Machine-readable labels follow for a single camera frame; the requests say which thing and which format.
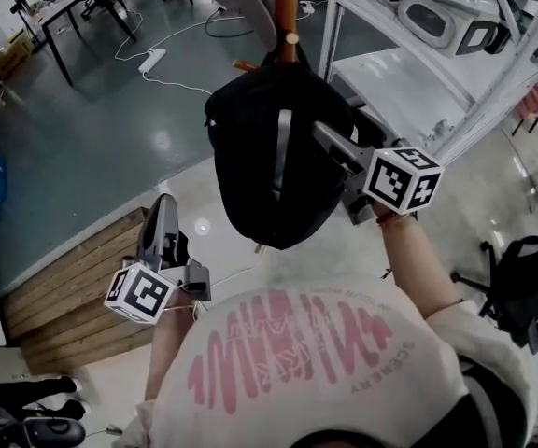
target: pink graphic print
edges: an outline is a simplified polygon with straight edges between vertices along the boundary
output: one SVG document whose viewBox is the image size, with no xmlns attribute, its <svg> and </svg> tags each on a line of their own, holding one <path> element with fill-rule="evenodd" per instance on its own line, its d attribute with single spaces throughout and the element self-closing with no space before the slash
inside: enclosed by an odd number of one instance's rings
<svg viewBox="0 0 538 448">
<path fill-rule="evenodd" d="M 309 344 L 319 352 L 322 372 L 331 384 L 337 382 L 334 363 L 339 362 L 341 365 L 336 367 L 343 367 L 347 375 L 354 373 L 357 360 L 369 368 L 379 364 L 379 351 L 387 348 L 393 335 L 379 315 L 370 315 L 364 308 L 355 313 L 347 302 L 339 301 L 336 312 L 343 322 L 340 328 L 333 323 L 321 297 L 304 293 L 298 297 L 305 312 L 301 322 L 312 333 L 310 342 L 294 315 L 290 296 L 276 289 L 269 290 L 268 308 L 262 296 L 255 296 L 249 303 L 240 303 L 239 313 L 228 314 L 226 340 L 216 330 L 209 333 L 206 366 L 203 354 L 199 354 L 188 375 L 187 386 L 197 405 L 214 408 L 221 397 L 224 411 L 232 414 L 237 406 L 238 380 L 244 387 L 239 396 L 249 399 L 269 393 L 274 383 L 311 380 L 317 367 L 311 362 Z M 367 336 L 374 342 L 371 347 L 376 346 L 378 351 L 369 349 Z M 335 360 L 327 343 L 335 349 Z M 275 369 L 278 380 L 271 379 L 271 369 Z"/>
</svg>

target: wooden pallet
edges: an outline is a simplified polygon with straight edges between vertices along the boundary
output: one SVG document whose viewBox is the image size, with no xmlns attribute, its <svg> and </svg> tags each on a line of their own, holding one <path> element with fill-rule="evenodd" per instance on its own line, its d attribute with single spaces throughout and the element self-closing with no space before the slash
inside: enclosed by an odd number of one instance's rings
<svg viewBox="0 0 538 448">
<path fill-rule="evenodd" d="M 67 372 L 150 343 L 152 331 L 103 306 L 113 273 L 133 256 L 146 210 L 96 233 L 4 300 L 12 340 L 32 374 Z"/>
</svg>

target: cardboard box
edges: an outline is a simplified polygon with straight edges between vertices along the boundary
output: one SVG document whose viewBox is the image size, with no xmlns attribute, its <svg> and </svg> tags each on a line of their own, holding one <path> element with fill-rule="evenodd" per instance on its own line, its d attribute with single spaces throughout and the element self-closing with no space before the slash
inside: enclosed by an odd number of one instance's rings
<svg viewBox="0 0 538 448">
<path fill-rule="evenodd" d="M 12 36 L 4 47 L 0 47 L 0 78 L 8 79 L 33 54 L 33 48 L 33 42 L 24 30 Z"/>
</svg>

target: white cube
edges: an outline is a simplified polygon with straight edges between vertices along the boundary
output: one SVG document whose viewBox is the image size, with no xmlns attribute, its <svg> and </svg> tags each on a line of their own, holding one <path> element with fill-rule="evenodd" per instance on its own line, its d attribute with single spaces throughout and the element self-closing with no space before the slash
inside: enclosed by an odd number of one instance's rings
<svg viewBox="0 0 538 448">
<path fill-rule="evenodd" d="M 398 214 L 431 204 L 444 171 L 437 161 L 417 147 L 375 151 L 364 192 Z"/>
<path fill-rule="evenodd" d="M 154 325 L 176 286 L 140 262 L 117 271 L 105 306 L 139 324 Z"/>
</svg>

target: black bag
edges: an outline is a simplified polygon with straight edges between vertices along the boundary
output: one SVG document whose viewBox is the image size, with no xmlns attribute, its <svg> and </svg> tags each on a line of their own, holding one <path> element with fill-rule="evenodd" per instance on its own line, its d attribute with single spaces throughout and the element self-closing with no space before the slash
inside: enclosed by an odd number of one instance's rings
<svg viewBox="0 0 538 448">
<path fill-rule="evenodd" d="M 280 110 L 291 111 L 276 196 Z M 228 218 L 253 241 L 286 249 L 311 236 L 340 201 L 346 171 L 315 141 L 314 121 L 350 137 L 352 114 L 328 83 L 298 63 L 274 63 L 217 90 L 205 113 Z"/>
</svg>

